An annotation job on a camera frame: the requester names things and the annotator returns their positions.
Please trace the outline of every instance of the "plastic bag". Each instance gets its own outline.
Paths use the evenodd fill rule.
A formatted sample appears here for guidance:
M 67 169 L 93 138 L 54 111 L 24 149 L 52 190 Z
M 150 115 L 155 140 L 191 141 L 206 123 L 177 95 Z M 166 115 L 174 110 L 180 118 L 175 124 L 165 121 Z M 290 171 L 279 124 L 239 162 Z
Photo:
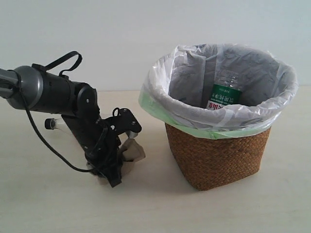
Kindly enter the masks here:
M 239 74 L 239 104 L 208 110 L 215 77 Z M 267 130 L 298 91 L 294 69 L 270 53 L 233 44 L 178 46 L 149 70 L 140 106 L 195 137 L 244 137 Z

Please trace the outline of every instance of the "robotic arm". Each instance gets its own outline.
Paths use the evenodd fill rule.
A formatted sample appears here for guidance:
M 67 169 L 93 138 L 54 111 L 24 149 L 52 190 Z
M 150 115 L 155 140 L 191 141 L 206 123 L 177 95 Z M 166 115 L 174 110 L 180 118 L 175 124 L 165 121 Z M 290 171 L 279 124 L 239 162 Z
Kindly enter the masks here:
M 59 75 L 47 71 L 78 55 L 76 63 Z M 137 119 L 126 108 L 116 108 L 111 117 L 102 119 L 97 104 L 97 92 L 87 83 L 73 82 L 65 71 L 76 69 L 82 56 L 70 52 L 47 66 L 32 64 L 14 70 L 0 69 L 0 96 L 15 109 L 26 110 L 41 141 L 71 168 L 106 178 L 112 187 L 121 183 L 124 162 L 120 150 L 120 134 L 134 138 L 141 131 Z M 56 152 L 38 131 L 31 111 L 60 114 L 85 152 L 90 169 L 71 165 Z

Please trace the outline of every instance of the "black cable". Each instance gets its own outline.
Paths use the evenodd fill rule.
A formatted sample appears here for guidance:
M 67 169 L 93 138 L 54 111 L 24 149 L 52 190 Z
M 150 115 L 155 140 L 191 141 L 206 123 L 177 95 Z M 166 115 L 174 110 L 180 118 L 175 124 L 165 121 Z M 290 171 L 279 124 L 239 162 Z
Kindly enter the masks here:
M 36 126 L 35 124 L 35 121 L 31 115 L 31 112 L 29 110 L 29 107 L 28 107 L 28 103 L 22 93 L 22 91 L 20 90 L 19 91 L 19 94 L 23 100 L 23 103 L 24 103 L 24 108 L 26 110 L 26 113 L 27 113 L 27 116 L 28 116 L 28 119 L 31 123 L 31 126 L 33 127 L 35 133 L 37 134 L 37 136 L 40 138 L 40 140 L 43 142 L 43 144 L 49 148 L 57 157 L 59 157 L 61 160 L 63 160 L 63 162 L 65 162 L 69 167 L 71 167 L 73 170 L 76 170 L 76 171 L 79 171 L 79 172 L 92 172 L 92 171 L 95 171 L 95 170 L 98 170 L 100 168 L 102 168 L 105 163 L 106 163 L 106 160 L 104 160 L 99 166 L 95 167 L 95 168 L 92 168 L 92 169 L 81 169 L 81 168 L 78 168 L 78 167 L 75 167 L 73 164 L 71 164 L 63 155 L 61 155 L 60 153 L 58 153 L 45 139 L 44 137 L 42 136 L 42 134 L 40 133 L 38 127 Z M 113 147 L 110 147 L 110 150 L 108 152 L 108 155 L 107 157 L 110 156 L 110 154 L 112 153 L 112 150 L 113 150 Z

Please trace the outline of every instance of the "white wall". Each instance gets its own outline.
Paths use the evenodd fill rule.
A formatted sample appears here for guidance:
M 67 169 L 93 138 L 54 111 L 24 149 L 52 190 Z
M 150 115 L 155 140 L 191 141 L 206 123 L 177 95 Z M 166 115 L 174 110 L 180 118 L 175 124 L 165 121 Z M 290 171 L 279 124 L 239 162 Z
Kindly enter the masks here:
M 228 42 L 269 50 L 311 84 L 310 13 L 307 0 L 2 0 L 0 67 L 77 50 L 84 60 L 72 80 L 131 90 L 178 44 Z

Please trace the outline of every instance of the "trash bin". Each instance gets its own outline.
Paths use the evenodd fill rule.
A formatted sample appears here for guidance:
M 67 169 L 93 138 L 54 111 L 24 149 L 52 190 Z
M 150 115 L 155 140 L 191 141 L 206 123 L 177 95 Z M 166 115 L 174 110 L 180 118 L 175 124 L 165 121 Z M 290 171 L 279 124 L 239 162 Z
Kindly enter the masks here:
M 238 75 L 239 102 L 211 109 L 223 71 Z M 233 44 L 177 46 L 149 70 L 139 104 L 164 122 L 187 181 L 209 190 L 259 171 L 271 126 L 297 91 L 295 70 L 268 52 Z

